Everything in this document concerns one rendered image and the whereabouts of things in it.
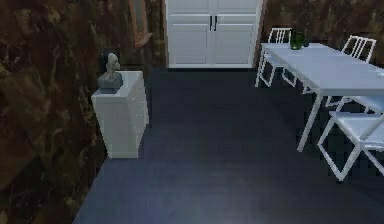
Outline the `white double door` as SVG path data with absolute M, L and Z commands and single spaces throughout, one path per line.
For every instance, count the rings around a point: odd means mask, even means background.
M 250 68 L 253 65 L 263 0 L 164 1 L 169 67 Z M 216 32 L 215 15 L 218 16 Z

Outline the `white slatted chair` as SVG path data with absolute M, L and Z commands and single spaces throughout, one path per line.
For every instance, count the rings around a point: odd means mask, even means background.
M 369 63 L 375 46 L 375 39 L 350 35 L 341 51 L 346 55 L 362 60 L 365 63 Z M 365 113 L 368 113 L 369 111 L 373 111 L 374 113 L 384 113 L 384 96 L 351 96 L 347 97 L 344 102 L 332 101 L 332 97 L 329 96 L 325 106 L 337 106 L 341 109 L 344 104 L 352 102 L 356 102 L 363 106 Z
M 384 176 L 384 166 L 372 154 L 372 151 L 384 153 L 384 113 L 366 114 L 330 111 L 329 114 L 330 120 L 317 146 L 335 177 L 339 181 L 343 181 L 361 153 L 364 153 Z M 337 125 L 354 145 L 342 170 L 337 168 L 337 165 L 323 147 L 323 142 L 334 125 Z
M 281 71 L 282 78 L 292 87 L 297 84 L 297 77 L 290 79 L 287 72 L 290 65 L 283 58 L 280 50 L 288 48 L 292 39 L 292 29 L 288 27 L 272 27 L 266 43 L 262 44 L 260 61 L 255 79 L 255 86 L 258 87 L 263 82 L 267 87 L 271 87 L 277 70 Z

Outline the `white dining table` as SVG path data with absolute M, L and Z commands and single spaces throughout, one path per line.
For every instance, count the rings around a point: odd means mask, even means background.
M 310 130 L 325 96 L 384 95 L 384 69 L 365 63 L 325 46 L 310 43 L 308 47 L 292 50 L 283 47 L 280 52 L 301 82 L 316 94 L 297 150 L 304 149 Z

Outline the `white chest of drawers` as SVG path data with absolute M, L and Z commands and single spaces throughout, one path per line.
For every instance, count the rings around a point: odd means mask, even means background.
M 109 158 L 138 158 L 149 124 L 142 71 L 121 71 L 123 85 L 115 94 L 92 96 L 93 108 Z

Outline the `grey bust statue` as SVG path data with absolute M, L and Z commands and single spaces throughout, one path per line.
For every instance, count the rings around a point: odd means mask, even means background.
M 102 75 L 98 77 L 98 86 L 102 94 L 116 94 L 123 84 L 119 73 L 120 63 L 116 54 L 107 52 L 103 54 Z

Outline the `green glass vase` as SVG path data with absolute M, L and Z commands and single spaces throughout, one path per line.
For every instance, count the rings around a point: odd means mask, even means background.
M 290 40 L 290 48 L 292 50 L 300 50 L 302 47 L 308 47 L 309 42 L 303 32 L 294 31 Z

